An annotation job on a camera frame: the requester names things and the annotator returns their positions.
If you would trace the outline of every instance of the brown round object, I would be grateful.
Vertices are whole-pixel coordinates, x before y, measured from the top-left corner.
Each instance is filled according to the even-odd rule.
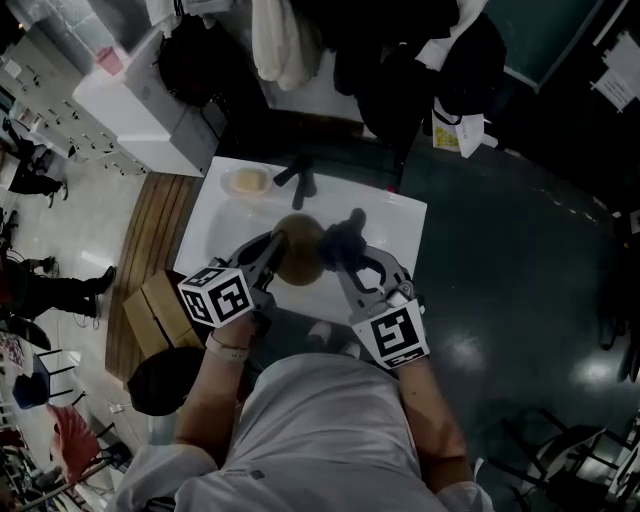
[[[324,270],[318,256],[318,241],[324,229],[313,217],[302,213],[287,215],[273,233],[284,231],[287,250],[278,269],[278,276],[293,286],[306,286],[316,281]]]

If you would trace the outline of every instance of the white t-shirt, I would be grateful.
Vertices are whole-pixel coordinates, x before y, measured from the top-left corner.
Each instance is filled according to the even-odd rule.
[[[473,482],[437,496],[429,491],[397,382],[332,354],[293,356],[265,370],[224,467],[193,446],[146,446],[107,510],[165,505],[178,511],[493,510]]]

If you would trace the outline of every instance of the small bowl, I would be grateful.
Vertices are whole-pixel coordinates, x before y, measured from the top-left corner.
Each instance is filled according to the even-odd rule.
[[[235,188],[233,188],[231,186],[233,177],[238,171],[242,169],[251,169],[261,173],[265,177],[263,189],[258,190],[256,192],[243,192],[241,190],[236,190]],[[229,167],[228,169],[224,170],[220,175],[220,185],[222,186],[222,190],[224,190],[227,193],[227,195],[230,195],[232,197],[237,197],[240,199],[260,197],[261,195],[264,195],[268,192],[272,184],[273,184],[273,178],[271,177],[271,172],[269,172],[269,169],[267,169],[264,165],[260,165],[260,164],[253,164],[253,163],[239,164],[233,167]]]

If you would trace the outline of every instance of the blue chair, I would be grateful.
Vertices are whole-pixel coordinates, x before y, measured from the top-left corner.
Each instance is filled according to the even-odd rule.
[[[51,394],[51,376],[67,372],[75,368],[74,366],[69,366],[54,372],[47,370],[41,358],[57,354],[58,352],[62,352],[62,350],[52,350],[51,352],[34,354],[33,374],[31,377],[19,375],[16,378],[16,383],[13,386],[13,398],[15,398],[20,409],[31,409],[32,407],[46,404],[49,402],[49,399],[53,397],[73,393],[73,389],[68,389],[67,391]]]

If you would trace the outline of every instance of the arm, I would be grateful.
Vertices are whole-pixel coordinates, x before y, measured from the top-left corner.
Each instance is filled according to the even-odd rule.
[[[215,339],[229,347],[249,348],[253,332],[251,315],[246,314],[216,329]],[[243,367],[206,350],[178,421],[174,443],[202,448],[218,467],[224,464],[229,449]]]
[[[427,358],[401,366],[398,377],[427,487],[437,493],[454,483],[473,481],[462,431],[440,392]]]

